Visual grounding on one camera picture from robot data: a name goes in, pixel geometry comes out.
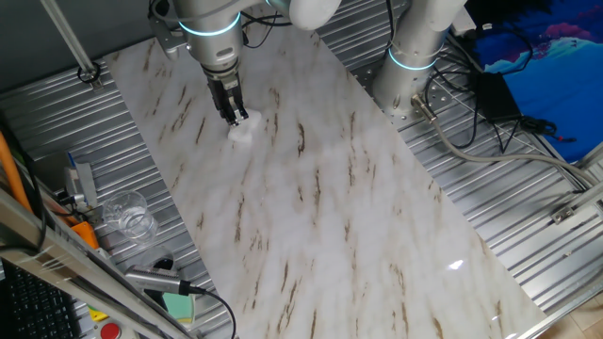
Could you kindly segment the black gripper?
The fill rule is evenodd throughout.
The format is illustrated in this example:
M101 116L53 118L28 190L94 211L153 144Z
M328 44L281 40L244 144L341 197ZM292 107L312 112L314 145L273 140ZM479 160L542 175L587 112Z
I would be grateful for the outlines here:
M238 126L240 121L249 118L244 104L238 69L217 72L206 70L212 98L216 109L224 116L230 126Z

